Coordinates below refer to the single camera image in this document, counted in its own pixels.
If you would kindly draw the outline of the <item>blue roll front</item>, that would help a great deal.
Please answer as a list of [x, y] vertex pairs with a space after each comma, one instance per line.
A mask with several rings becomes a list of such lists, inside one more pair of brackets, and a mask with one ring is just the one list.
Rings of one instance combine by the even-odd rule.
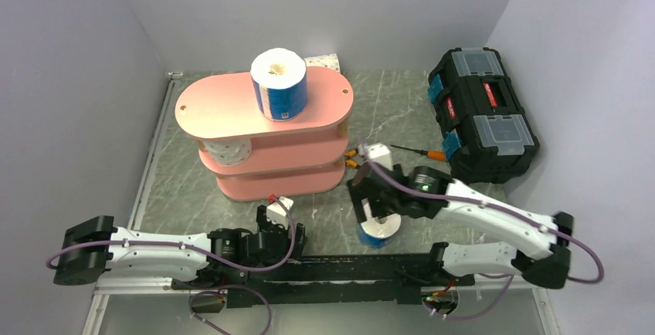
[[356, 233], [360, 242], [373, 249], [380, 249], [392, 241], [401, 224], [402, 218], [397, 214], [387, 216], [384, 222], [369, 218], [357, 225]]

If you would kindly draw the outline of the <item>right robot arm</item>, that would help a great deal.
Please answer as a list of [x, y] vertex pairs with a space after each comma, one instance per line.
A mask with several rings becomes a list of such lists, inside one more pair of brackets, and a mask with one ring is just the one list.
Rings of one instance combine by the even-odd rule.
[[443, 285], [473, 274], [518, 275], [546, 289], [568, 280], [571, 252], [567, 237], [574, 218], [565, 212], [539, 215], [483, 195], [437, 169], [418, 166], [403, 174], [400, 165], [377, 174], [367, 164], [347, 182], [359, 222], [390, 216], [459, 222], [495, 238], [495, 243], [433, 244], [427, 279]]

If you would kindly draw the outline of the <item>blue roll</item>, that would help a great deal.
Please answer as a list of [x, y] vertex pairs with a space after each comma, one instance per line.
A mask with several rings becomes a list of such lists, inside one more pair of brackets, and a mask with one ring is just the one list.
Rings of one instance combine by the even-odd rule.
[[392, 241], [401, 224], [402, 218], [397, 214], [387, 216], [384, 222], [369, 218], [357, 225], [356, 233], [360, 242], [373, 249], [380, 249]]
[[268, 49], [251, 63], [249, 74], [258, 107], [266, 119], [291, 120], [307, 105], [307, 64], [285, 48]]

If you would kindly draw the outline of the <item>pink three-tier shelf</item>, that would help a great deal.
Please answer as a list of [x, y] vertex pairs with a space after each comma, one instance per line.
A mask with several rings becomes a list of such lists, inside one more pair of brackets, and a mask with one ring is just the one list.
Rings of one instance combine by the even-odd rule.
[[[307, 91], [300, 115], [272, 121], [259, 110], [249, 73], [209, 76], [180, 94], [175, 118], [198, 142], [202, 163], [232, 200], [326, 192], [344, 177], [354, 90], [341, 73], [310, 66]], [[250, 140], [252, 150], [240, 164], [221, 165], [209, 145], [224, 140]]]

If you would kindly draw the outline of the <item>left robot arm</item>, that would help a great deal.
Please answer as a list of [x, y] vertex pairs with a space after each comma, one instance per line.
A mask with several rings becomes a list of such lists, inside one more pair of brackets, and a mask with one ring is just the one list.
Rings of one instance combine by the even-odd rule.
[[82, 286], [100, 278], [164, 277], [193, 288], [244, 284], [251, 272], [301, 258], [305, 227], [288, 218], [279, 203], [256, 210], [257, 230], [218, 228], [193, 235], [139, 232], [101, 215], [68, 228], [61, 252], [49, 259], [53, 282]]

